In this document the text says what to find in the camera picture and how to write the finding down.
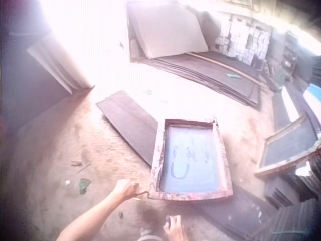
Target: plywood sheet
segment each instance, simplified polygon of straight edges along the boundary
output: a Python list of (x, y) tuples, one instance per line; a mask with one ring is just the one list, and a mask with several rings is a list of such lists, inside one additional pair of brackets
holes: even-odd
[(208, 51), (194, 13), (178, 3), (129, 3), (129, 16), (148, 58)]

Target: hand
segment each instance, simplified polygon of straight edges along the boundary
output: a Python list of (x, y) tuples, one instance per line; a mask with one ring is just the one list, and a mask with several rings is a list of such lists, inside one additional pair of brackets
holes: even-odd
[(120, 179), (117, 181), (114, 190), (114, 194), (119, 195), (122, 200), (128, 200), (132, 197), (136, 197), (147, 191), (140, 188), (139, 183), (130, 179)]
[(181, 216), (170, 216), (170, 223), (163, 227), (169, 241), (188, 241), (184, 227), (181, 224)]

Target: screen printing frame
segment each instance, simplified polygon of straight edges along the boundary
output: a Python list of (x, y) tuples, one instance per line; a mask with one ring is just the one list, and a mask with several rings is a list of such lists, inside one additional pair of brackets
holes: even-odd
[[(219, 173), (219, 189), (210, 192), (184, 192), (166, 193), (161, 191), (159, 185), (162, 177), (163, 165), (165, 161), (166, 129), (168, 126), (176, 127), (207, 127), (212, 129), (212, 138), (215, 143), (217, 153), (217, 165)], [(229, 164), (226, 158), (225, 147), (216, 120), (187, 120), (187, 119), (164, 119), (158, 123), (155, 151), (151, 167), (149, 184), (150, 199), (173, 200), (173, 201), (193, 201), (226, 198), (233, 195), (232, 181)]]
[(288, 159), (279, 161), (278, 163), (264, 166), (264, 160), (266, 158), (268, 145), (270, 143), (272, 143), (273, 141), (288, 134), (293, 129), (297, 128), (298, 126), (300, 126), (307, 118), (309, 119), (309, 117), (306, 114), (302, 115), (299, 119), (288, 124), (287, 126), (282, 128), (281, 130), (279, 130), (277, 133), (275, 133), (274, 135), (272, 135), (266, 139), (265, 144), (264, 144), (264, 149), (262, 151), (261, 159), (257, 163), (257, 168), (256, 168), (256, 171), (254, 172), (255, 176), (264, 177), (266, 175), (276, 174), (276, 173), (281, 172), (283, 170), (294, 167), (299, 163), (306, 162), (310, 158), (321, 154), (321, 133), (319, 132), (319, 130), (316, 130), (317, 140), (314, 143), (314, 145), (312, 147), (310, 147), (308, 150), (303, 151), (303, 152), (301, 152), (293, 157), (290, 157)]

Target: concrete floor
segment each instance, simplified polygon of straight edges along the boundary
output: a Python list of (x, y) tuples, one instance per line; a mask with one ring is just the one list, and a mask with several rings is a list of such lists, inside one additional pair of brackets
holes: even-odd
[[(106, 197), (118, 179), (135, 177), (147, 186), (149, 167), (95, 105), (120, 89), (156, 119), (215, 116), (233, 181), (262, 197), (264, 183), (254, 177), (253, 171), (264, 139), (273, 133), (271, 93), (262, 93), (258, 112), (148, 66), (114, 63), (97, 75), (93, 90), (65, 98), (23, 126), (3, 146), (2, 215), (16, 235), (21, 233), (24, 239), (32, 240), (55, 239), (71, 221)], [(71, 166), (71, 161), (90, 165), (77, 173), (82, 167)], [(92, 181), (85, 195), (79, 194), (81, 178)], [(141, 227), (152, 226), (161, 232), (167, 214), (182, 215), (190, 240), (230, 240), (189, 207), (145, 196), (118, 207), (99, 235), (106, 240), (136, 240)]]

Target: wall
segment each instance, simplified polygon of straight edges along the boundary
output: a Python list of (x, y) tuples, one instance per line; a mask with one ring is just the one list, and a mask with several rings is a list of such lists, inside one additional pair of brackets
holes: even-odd
[(26, 52), (50, 32), (40, 2), (4, 1), (2, 8), (1, 115), (10, 134), (68, 93)]

